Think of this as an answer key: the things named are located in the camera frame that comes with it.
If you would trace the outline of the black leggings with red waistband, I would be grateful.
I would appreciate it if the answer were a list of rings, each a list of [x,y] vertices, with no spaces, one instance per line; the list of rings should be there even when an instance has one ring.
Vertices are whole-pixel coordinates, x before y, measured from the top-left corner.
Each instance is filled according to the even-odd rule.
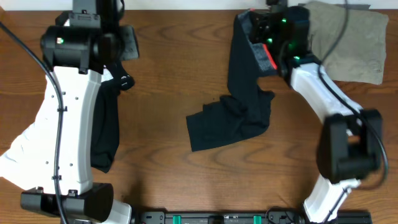
[[[247,10],[234,18],[228,65],[228,95],[203,105],[201,112],[186,117],[193,152],[226,146],[267,131],[274,93],[262,90],[257,81],[276,75],[262,43],[254,44],[254,27]]]

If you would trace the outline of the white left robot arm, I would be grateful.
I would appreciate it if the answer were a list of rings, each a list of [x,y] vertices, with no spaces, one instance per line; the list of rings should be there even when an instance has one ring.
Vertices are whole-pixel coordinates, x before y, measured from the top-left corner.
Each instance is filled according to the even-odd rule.
[[[92,131],[104,82],[127,87],[122,61],[138,58],[134,30],[121,26],[123,1],[74,1],[42,36],[47,87],[19,146],[21,207],[62,223],[133,223],[132,207],[91,172]]]

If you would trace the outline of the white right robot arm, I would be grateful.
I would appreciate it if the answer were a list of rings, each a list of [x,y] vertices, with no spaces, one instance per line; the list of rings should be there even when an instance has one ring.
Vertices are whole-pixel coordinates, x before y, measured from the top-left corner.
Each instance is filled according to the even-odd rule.
[[[310,12],[274,6],[249,12],[249,40],[262,44],[272,68],[299,93],[322,122],[317,149],[319,176],[303,213],[283,213],[286,223],[371,223],[368,212],[341,211],[363,179],[388,161],[381,140],[382,118],[348,98],[327,75],[309,46]]]

